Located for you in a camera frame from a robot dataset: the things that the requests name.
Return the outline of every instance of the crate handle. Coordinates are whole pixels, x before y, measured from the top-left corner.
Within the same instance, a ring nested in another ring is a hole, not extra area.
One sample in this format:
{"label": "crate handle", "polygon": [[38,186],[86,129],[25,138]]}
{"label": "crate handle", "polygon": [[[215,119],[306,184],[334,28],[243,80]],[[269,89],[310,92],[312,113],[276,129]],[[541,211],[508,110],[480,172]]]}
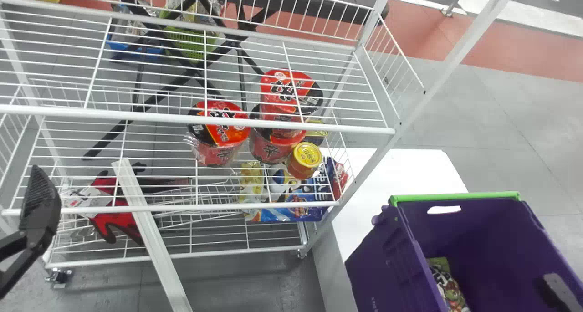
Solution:
{"label": "crate handle", "polygon": [[560,312],[583,312],[577,297],[560,275],[547,273],[535,279],[534,285],[548,307]]}
{"label": "crate handle", "polygon": [[432,206],[427,210],[427,214],[449,214],[456,213],[462,210],[462,206]]}

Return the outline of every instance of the canned food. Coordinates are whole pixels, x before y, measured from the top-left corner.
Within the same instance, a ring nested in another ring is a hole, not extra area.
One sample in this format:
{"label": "canned food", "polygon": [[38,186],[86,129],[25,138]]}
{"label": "canned food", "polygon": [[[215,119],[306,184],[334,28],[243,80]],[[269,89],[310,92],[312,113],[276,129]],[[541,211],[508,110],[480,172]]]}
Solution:
{"label": "canned food", "polygon": [[[204,115],[205,103],[198,102],[188,115]],[[248,118],[242,109],[223,100],[207,101],[208,116],[224,118]],[[189,124],[187,141],[200,164],[208,167],[227,165],[249,136],[251,128],[236,125]]]}
{"label": "canned food", "polygon": [[[257,114],[251,114],[251,118],[257,118]],[[306,131],[294,137],[286,138],[274,133],[275,129],[252,128],[249,137],[249,150],[256,160],[266,164],[277,164],[286,160],[292,153],[296,144],[306,137]]]}
{"label": "canned food", "polygon": [[287,158],[287,171],[296,179],[309,179],[322,163],[322,153],[311,142],[300,142]]}
{"label": "canned food", "polygon": [[[269,121],[301,122],[300,111],[304,121],[308,121],[308,117],[318,110],[323,101],[322,90],[316,81],[302,72],[292,71],[290,75],[289,71],[283,69],[271,69],[265,73],[261,78],[261,93],[261,119]],[[299,131],[278,129],[277,133],[293,137]]]}
{"label": "canned food", "polygon": [[[310,119],[309,123],[324,124],[321,119]],[[306,139],[304,141],[312,142],[316,146],[321,146],[324,139],[328,136],[328,131],[326,130],[309,130],[306,131]]]}

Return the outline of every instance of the caster wheel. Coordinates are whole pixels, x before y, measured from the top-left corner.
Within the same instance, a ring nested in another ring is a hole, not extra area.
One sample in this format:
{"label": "caster wheel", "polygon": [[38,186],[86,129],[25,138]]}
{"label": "caster wheel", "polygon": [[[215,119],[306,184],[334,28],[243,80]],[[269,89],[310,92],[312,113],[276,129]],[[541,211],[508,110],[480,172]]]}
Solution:
{"label": "caster wheel", "polygon": [[53,289],[65,288],[65,284],[69,281],[69,278],[73,274],[73,270],[67,269],[62,270],[59,268],[52,268],[51,274],[44,278],[46,282],[52,283]]}
{"label": "caster wheel", "polygon": [[297,250],[297,258],[299,260],[303,260],[304,258],[306,258],[307,254],[302,254],[302,252],[300,250]]}

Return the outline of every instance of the yellow can lid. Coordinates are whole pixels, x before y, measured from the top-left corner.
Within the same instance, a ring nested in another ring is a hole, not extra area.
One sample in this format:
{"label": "yellow can lid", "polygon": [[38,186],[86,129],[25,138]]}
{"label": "yellow can lid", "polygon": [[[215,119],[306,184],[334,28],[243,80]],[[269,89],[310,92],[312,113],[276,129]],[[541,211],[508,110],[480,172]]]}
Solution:
{"label": "yellow can lid", "polygon": [[308,169],[318,167],[322,163],[320,148],[311,142],[298,143],[293,150],[293,157],[300,165]]}

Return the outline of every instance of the white label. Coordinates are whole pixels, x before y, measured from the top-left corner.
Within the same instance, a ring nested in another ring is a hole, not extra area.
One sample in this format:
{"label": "white label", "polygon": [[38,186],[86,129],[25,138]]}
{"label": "white label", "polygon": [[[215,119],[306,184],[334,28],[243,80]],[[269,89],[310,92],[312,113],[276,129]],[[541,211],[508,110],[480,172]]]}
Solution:
{"label": "white label", "polygon": [[[111,197],[95,187],[85,187],[79,191],[65,192],[64,206],[67,208],[106,206],[111,202]],[[95,217],[98,213],[79,214],[83,217]]]}
{"label": "white label", "polygon": [[287,78],[287,76],[283,72],[275,72],[275,78],[277,80],[283,81]]}

